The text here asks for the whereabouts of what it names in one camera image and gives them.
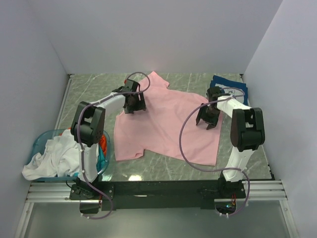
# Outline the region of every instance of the blue basket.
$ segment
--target blue basket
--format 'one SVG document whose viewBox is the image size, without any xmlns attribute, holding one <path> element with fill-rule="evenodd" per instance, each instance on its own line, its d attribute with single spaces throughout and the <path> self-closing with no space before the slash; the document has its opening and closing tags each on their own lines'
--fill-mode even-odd
<svg viewBox="0 0 317 238">
<path fill-rule="evenodd" d="M 29 164 L 32 160 L 32 157 L 40 153 L 43 155 L 45 151 L 45 145 L 47 140 L 53 139 L 55 136 L 59 136 L 65 131 L 65 129 L 60 129 L 60 130 L 49 130 L 41 134 L 33 143 L 33 148 L 31 155 L 29 157 L 29 160 L 27 164 Z M 104 131 L 104 135 L 107 140 L 107 153 L 106 157 L 104 156 L 99 156 L 99 160 L 97 162 L 97 171 L 98 174 L 102 174 L 108 167 L 109 165 L 109 160 L 110 160 L 110 154 L 111 154 L 111 144 L 110 144 L 110 138 L 107 132 Z M 69 180 L 75 180 L 77 177 L 71 177 L 71 176 L 66 176 L 66 177 L 43 177 L 43 178 L 38 178 L 35 181 L 69 181 Z"/>
</svg>

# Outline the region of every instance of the black base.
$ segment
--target black base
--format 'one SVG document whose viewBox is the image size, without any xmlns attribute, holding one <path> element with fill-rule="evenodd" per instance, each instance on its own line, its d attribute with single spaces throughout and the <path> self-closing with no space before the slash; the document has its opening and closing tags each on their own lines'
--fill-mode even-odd
<svg viewBox="0 0 317 238">
<path fill-rule="evenodd" d="M 100 199 L 100 195 L 94 191 L 93 195 L 87 197 L 78 186 L 80 184 L 73 185 L 70 200 Z M 194 181 L 97 181 L 94 186 L 112 199 L 114 210 L 183 207 L 214 209 L 215 199 L 230 199 L 233 194 L 236 198 L 246 197 L 242 181 L 226 182 L 223 176 L 218 180 Z M 103 197 L 102 210 L 109 209 L 110 203 Z M 91 213 L 96 210 L 89 209 L 86 204 L 81 212 L 87 213 L 86 211 Z"/>
</svg>

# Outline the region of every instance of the pink shirt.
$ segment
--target pink shirt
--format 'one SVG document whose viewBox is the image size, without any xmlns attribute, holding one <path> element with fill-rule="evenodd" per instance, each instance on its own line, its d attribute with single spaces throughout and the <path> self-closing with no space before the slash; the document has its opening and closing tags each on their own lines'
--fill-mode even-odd
<svg viewBox="0 0 317 238">
<path fill-rule="evenodd" d="M 151 86 L 144 93 L 146 111 L 116 117 L 114 149 L 117 161 L 143 156 L 144 150 L 183 160 L 179 151 L 179 131 L 189 113 L 208 100 L 195 93 L 169 90 L 169 83 L 155 72 L 149 75 Z M 141 80 L 141 90 L 148 81 Z M 201 121 L 196 126 L 196 111 L 188 120 L 182 135 L 182 146 L 189 161 L 215 165 L 220 138 L 222 114 L 216 128 L 206 130 Z"/>
</svg>

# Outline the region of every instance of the marble floor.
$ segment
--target marble floor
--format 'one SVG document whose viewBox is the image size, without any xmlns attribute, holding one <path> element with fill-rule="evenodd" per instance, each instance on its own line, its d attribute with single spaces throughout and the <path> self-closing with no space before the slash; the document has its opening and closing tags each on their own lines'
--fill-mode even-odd
<svg viewBox="0 0 317 238">
<path fill-rule="evenodd" d="M 78 103 L 81 101 L 92 102 L 108 95 L 113 89 L 123 85 L 123 81 L 128 74 L 75 74 L 70 77 L 70 85 L 65 98 L 58 128 L 69 128 L 73 121 Z M 193 92 L 205 95 L 209 88 L 212 73 L 159 73 L 163 79 L 170 83 L 169 89 L 184 92 Z M 239 74 L 217 74 L 234 81 L 241 81 Z M 139 81 L 143 77 L 137 75 L 134 80 Z M 113 145 L 113 129 L 115 117 L 121 110 L 106 118 L 105 130 L 110 136 Z M 219 148 L 217 153 L 217 163 L 215 167 L 224 168 L 228 162 L 232 145 L 230 141 L 231 119 L 224 117 Z M 247 175 L 250 179 L 271 179 L 270 168 L 263 147 L 252 155 L 247 164 Z M 218 179 L 218 173 L 204 173 L 190 167 L 186 162 L 160 155 L 151 151 L 145 151 L 144 156 L 139 159 L 116 162 L 114 150 L 111 151 L 110 164 L 103 180 L 125 181 L 132 179 L 139 180 L 198 180 L 198 179 Z"/>
</svg>

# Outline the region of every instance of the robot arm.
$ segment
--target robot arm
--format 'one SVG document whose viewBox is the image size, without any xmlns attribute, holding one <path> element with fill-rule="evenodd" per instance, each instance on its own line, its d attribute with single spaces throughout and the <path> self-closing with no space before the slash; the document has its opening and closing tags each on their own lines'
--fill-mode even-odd
<svg viewBox="0 0 317 238">
<path fill-rule="evenodd" d="M 232 118 L 230 139 L 233 145 L 226 168 L 244 170 L 250 157 L 265 140 L 263 114 L 260 108 L 250 108 L 235 99 L 217 103 L 217 108 Z M 226 181 L 242 180 L 237 170 L 223 171 Z"/>
<path fill-rule="evenodd" d="M 107 97 L 115 95 L 121 92 L 136 92 L 140 89 L 140 84 L 131 79 L 127 79 L 124 86 L 113 90 Z M 77 138 L 77 126 L 79 115 L 88 104 L 93 104 L 96 102 L 86 103 L 81 102 L 78 105 L 72 126 L 71 134 L 74 136 L 75 141 L 78 143 Z M 143 93 L 129 94 L 129 95 L 117 95 L 110 98 L 109 100 L 99 104 L 97 107 L 92 106 L 86 109 L 83 119 L 80 122 L 80 138 L 84 146 L 84 165 L 85 165 L 85 175 L 89 182 L 93 182 L 97 176 L 96 168 L 96 157 L 98 143 L 103 135 L 104 122 L 108 115 L 115 112 L 116 110 L 124 108 L 126 114 L 132 114 L 134 111 L 145 110 L 145 100 Z M 85 181 L 83 174 L 79 173 L 79 179 Z"/>
<path fill-rule="evenodd" d="M 202 107 L 196 118 L 196 123 L 203 119 L 208 123 L 207 129 L 217 125 L 220 111 L 232 118 L 230 139 L 233 145 L 226 168 L 244 170 L 246 165 L 260 145 L 265 141 L 263 113 L 260 108 L 251 108 L 236 99 L 230 99 L 228 94 L 222 94 L 219 87 L 207 90 L 209 101 L 219 100 L 216 104 Z M 243 175 L 237 170 L 223 171 L 226 181 L 237 182 Z"/>
</svg>

